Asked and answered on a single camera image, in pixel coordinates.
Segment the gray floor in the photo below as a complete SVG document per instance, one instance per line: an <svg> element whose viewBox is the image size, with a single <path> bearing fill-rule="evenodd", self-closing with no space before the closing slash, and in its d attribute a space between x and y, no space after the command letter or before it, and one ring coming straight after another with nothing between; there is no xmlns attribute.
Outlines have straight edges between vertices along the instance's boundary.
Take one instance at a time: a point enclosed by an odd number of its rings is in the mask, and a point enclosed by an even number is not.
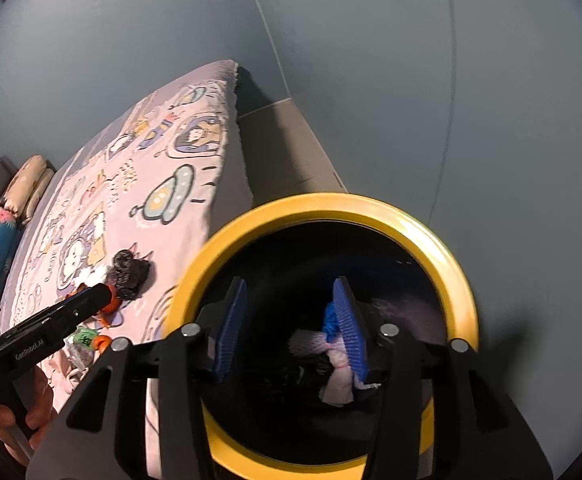
<svg viewBox="0 0 582 480"><path fill-rule="evenodd" d="M301 193L346 192L291 100L248 114L238 124L254 206Z"/></svg>

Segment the laundry basket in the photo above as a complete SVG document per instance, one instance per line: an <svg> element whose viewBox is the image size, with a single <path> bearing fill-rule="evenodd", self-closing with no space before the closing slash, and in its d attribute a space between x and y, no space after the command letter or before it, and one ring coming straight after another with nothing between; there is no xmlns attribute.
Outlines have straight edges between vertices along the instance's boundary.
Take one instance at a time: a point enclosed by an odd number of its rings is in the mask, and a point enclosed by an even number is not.
<svg viewBox="0 0 582 480"><path fill-rule="evenodd" d="M213 459L245 479L362 475L378 391L335 408L317 391L290 398L274 380L292 333L321 329L338 276L346 276L358 301L390 310L417 338L462 338L477 347L474 301L458 263L426 227L377 200L306 194L237 218L184 274L167 333L193 320L200 305L221 300L235 276L247 283L248 310L232 378L204 385L202 401ZM430 384L423 384L420 452L433 443L431 395Z"/></svg>

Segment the black bucket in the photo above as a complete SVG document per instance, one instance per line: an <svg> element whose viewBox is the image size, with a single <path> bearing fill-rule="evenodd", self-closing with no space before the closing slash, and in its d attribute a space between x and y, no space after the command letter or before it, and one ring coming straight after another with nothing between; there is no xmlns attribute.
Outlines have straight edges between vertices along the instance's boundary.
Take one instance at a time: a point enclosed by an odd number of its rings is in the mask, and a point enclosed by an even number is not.
<svg viewBox="0 0 582 480"><path fill-rule="evenodd" d="M395 226L411 238L400 243ZM354 401L341 407L325 404L318 394L332 372L328 358L294 357L288 341L298 329L322 329L334 280L346 276L357 301L370 304L385 321L407 326L416 338L443 343L462 336L474 344L476 323L465 323L461 334L449 323L449 290L440 288L436 264L442 264L456 295L469 302L456 309L455 320L474 315L470 290L448 250L425 227L385 204L313 194L283 199L235 220L191 265L168 320L172 330L171 325L194 317L188 307L193 302L197 309L221 300L235 276L247 283L248 310L231 373L222 384L202 387L203 403L215 421L209 429L218 430L218 440L243 455L243 462L269 468L268 478L271 467L273 472L288 469L279 464L298 472L335 465L348 478L345 471L363 463L370 449L382 389L354 390ZM465 287L459 294L458 284ZM422 451L432 438L429 384L423 392L422 407L429 413L423 417ZM223 460L222 453L218 460L212 433L217 462L244 478L264 478L250 466Z"/></svg>

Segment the cartoon print bedsheet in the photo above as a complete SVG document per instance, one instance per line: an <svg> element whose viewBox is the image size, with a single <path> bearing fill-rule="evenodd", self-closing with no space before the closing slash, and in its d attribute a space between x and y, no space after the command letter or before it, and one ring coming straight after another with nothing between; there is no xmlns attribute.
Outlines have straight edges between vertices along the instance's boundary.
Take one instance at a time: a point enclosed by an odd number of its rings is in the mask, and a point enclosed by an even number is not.
<svg viewBox="0 0 582 480"><path fill-rule="evenodd" d="M123 302L106 319L109 328L90 323L135 343L159 336L187 265L252 199L235 118L237 65L217 63L139 102L58 172L18 249L0 305L2 330L81 283L102 282L114 254L130 249L151 262L141 297ZM60 408L75 370L60 354L42 368Z"/></svg>

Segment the wall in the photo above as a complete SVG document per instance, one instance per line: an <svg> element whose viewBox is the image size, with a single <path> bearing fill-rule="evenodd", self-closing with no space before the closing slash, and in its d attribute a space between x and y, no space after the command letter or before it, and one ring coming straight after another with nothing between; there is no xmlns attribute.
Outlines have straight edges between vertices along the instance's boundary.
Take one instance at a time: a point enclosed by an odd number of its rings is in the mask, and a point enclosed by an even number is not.
<svg viewBox="0 0 582 480"><path fill-rule="evenodd" d="M60 166L146 94L225 58L256 85L241 112L288 97L254 0L0 2L0 155Z"/></svg>
<svg viewBox="0 0 582 480"><path fill-rule="evenodd" d="M242 111L288 86L351 192L449 245L563 471L582 449L582 0L6 0L0 154L59 164L220 57L260 89Z"/></svg>
<svg viewBox="0 0 582 480"><path fill-rule="evenodd" d="M351 192L429 223L556 474L582 449L582 0L260 0Z"/></svg>
<svg viewBox="0 0 582 480"><path fill-rule="evenodd" d="M448 0L260 0L300 111L350 192L426 220L451 100Z"/></svg>

